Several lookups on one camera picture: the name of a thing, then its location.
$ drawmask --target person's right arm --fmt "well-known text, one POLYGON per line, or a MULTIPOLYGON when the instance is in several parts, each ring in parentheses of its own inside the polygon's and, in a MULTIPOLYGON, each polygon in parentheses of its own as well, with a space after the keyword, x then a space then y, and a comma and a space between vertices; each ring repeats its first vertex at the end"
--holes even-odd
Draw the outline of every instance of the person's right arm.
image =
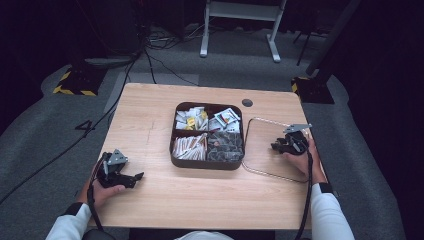
MULTIPOLYGON (((309 140, 309 152, 312 155, 312 195, 311 218, 313 240, 350 240, 355 239, 337 199, 324 189, 327 178, 321 168, 321 159, 313 139, 309 140)), ((283 158, 295 165, 306 176, 308 173, 307 154, 294 156, 283 153, 283 158)))

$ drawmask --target gray carpet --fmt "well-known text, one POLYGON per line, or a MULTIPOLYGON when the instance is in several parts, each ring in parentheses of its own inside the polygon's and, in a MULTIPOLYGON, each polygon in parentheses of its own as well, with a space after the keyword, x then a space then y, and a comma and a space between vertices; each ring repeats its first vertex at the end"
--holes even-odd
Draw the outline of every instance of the gray carpet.
MULTIPOLYGON (((297 67, 302 40, 294 45, 296 35, 279 33, 276 44, 282 61, 276 64, 264 40, 269 32, 217 32, 210 37, 207 58, 199 57, 200 38, 149 53, 179 76, 196 80, 199 86, 291 91, 290 80, 306 75, 304 71, 316 50, 308 49, 297 67)), ((321 39, 311 39, 310 46, 318 47, 321 43, 321 39)), ((160 62, 152 60, 152 64, 156 76, 172 74, 160 62)), ((23 112, 0 137, 0 197, 81 137, 83 132, 74 130, 77 125, 86 120, 96 122, 103 116, 125 70, 124 67, 109 70, 98 96, 53 94, 67 67, 45 79, 41 86, 43 99, 23 112)), ((145 55, 131 72, 132 81, 150 74, 145 55)), ((396 199, 355 126, 343 86, 335 77, 328 86, 334 105, 304 103, 302 106, 308 121, 314 125, 312 131, 324 167, 340 195, 338 199, 356 239, 405 239, 396 199)), ((97 161, 107 134, 108 118, 0 205, 2 239, 47 236, 56 217, 73 202, 97 161)), ((123 228, 107 228, 107 231, 118 239, 126 239, 128 234, 128 229, 123 228)), ((277 231, 276 238, 293 239, 295 233, 277 231)))

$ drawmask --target person's right hand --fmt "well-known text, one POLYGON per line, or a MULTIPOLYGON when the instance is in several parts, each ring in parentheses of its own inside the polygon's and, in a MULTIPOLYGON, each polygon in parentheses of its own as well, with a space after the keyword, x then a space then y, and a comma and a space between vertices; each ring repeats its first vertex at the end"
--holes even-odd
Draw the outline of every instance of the person's right hand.
MULTIPOLYGON (((321 159, 318 154, 318 150, 313 139, 309 139, 309 152, 312 155, 313 165, 312 165, 312 184, 318 182, 327 182, 324 173, 321 169, 321 159)), ((290 153, 283 153, 282 157, 297 167, 306 177, 309 176, 308 171, 308 154, 305 152, 302 155, 293 155, 290 153)))

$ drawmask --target white desk leg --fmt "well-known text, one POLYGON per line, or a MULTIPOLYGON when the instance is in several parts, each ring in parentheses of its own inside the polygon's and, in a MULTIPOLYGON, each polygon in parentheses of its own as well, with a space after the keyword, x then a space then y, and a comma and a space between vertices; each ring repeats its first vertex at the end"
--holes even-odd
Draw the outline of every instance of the white desk leg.
POLYGON ((209 11, 210 11, 210 0, 207 1, 206 8, 205 8, 205 29, 203 30, 202 46, 200 47, 200 57, 206 57, 208 55, 209 11))
POLYGON ((284 7, 286 5, 287 0, 282 0, 280 9, 278 10, 277 18, 274 22, 274 27, 272 28, 272 34, 266 35, 266 40, 269 45, 269 49, 271 50, 272 58, 274 62, 279 63, 281 61, 280 55, 278 54, 277 46, 275 46, 275 36, 277 35, 278 27, 280 26, 281 17, 283 16, 284 7))

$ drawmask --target wooden table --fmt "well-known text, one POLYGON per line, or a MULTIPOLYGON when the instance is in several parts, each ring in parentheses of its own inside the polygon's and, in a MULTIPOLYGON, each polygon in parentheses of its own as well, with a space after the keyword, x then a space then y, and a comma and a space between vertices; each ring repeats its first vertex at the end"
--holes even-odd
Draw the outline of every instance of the wooden table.
POLYGON ((228 104, 249 119, 306 123, 297 95, 241 89, 129 83, 125 86, 102 152, 129 158, 123 174, 145 175, 134 189, 99 211, 104 226, 190 229, 298 229, 307 184, 234 171, 174 166, 169 143, 181 102, 228 104), (243 99, 253 101, 245 107, 243 99))

